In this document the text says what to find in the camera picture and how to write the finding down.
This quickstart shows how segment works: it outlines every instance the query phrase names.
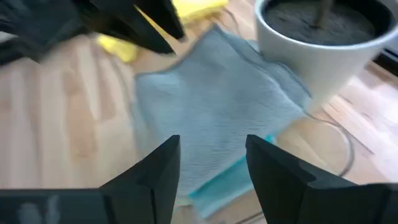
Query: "plant stem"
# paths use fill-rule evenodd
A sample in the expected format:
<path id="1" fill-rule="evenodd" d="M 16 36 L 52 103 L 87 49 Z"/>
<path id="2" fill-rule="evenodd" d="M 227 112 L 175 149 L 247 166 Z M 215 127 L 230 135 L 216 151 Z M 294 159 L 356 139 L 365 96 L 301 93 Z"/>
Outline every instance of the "plant stem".
<path id="1" fill-rule="evenodd" d="M 321 0 L 317 9 L 317 16 L 313 22 L 312 27 L 315 29 L 324 28 L 326 19 L 333 7 L 334 0 Z"/>

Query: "soil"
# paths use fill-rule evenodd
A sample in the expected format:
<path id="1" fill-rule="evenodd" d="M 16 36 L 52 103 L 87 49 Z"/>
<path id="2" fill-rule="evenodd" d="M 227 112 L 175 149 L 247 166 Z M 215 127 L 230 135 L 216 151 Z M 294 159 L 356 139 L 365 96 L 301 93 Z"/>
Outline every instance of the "soil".
<path id="1" fill-rule="evenodd" d="M 321 29 L 312 27 L 318 1 L 280 2 L 263 11 L 265 22 L 295 40 L 320 45 L 352 45 L 375 38 L 372 23 L 358 11 L 335 4 Z"/>

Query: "yellow cloth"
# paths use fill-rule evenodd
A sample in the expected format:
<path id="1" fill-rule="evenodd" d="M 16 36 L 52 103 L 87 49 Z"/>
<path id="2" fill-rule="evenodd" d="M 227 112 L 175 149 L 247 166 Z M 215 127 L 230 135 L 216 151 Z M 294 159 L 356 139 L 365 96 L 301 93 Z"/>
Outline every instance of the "yellow cloth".
<path id="1" fill-rule="evenodd" d="M 196 19 L 201 19 L 219 8 L 227 5 L 228 0 L 173 0 L 182 24 L 187 24 Z M 147 20 L 158 30 L 162 36 L 166 35 L 152 19 L 144 15 Z M 127 41 L 107 35 L 100 35 L 97 42 L 109 53 L 117 55 L 124 62 L 131 62 L 137 56 L 138 48 Z"/>

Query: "gray cloth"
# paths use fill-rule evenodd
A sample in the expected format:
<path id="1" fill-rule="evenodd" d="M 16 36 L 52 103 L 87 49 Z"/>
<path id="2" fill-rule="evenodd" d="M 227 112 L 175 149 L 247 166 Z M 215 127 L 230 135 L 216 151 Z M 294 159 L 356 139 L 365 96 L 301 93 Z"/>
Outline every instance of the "gray cloth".
<path id="1" fill-rule="evenodd" d="M 136 76 L 140 149 L 181 135 L 178 194 L 194 192 L 245 155 L 248 134 L 266 137 L 303 116 L 308 90 L 285 65 L 214 26 L 179 63 Z"/>

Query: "wooden table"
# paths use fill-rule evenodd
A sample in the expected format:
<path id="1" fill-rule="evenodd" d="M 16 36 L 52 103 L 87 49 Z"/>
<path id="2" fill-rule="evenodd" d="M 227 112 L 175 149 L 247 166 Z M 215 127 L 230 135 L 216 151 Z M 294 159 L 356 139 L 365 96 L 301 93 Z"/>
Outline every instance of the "wooden table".
<path id="1" fill-rule="evenodd" d="M 247 39 L 255 38 L 252 4 L 253 0 L 232 0 L 227 6 Z M 134 74 L 171 65 L 212 22 L 236 30 L 226 13 L 190 24 L 185 43 L 170 39 L 178 57 L 141 50 L 139 58 L 128 65 L 105 53 L 93 39 L 79 36 L 58 46 L 40 65 L 22 59 L 1 67 L 0 188 L 99 187 L 134 165 L 141 159 L 128 110 L 130 99 L 134 101 L 130 94 Z M 396 83 L 371 63 L 368 71 L 354 77 L 315 114 L 352 134 L 356 160 L 346 176 L 349 180 L 359 184 L 398 181 Z M 329 137 L 317 141 L 312 136 L 319 129 L 298 122 L 282 137 L 290 139 L 288 143 L 304 156 L 343 166 L 340 152 L 345 149 L 322 154 L 313 148 L 335 142 L 333 134 L 323 131 Z M 231 213 L 226 208 L 212 220 L 231 223 L 248 214 L 239 211 Z"/>

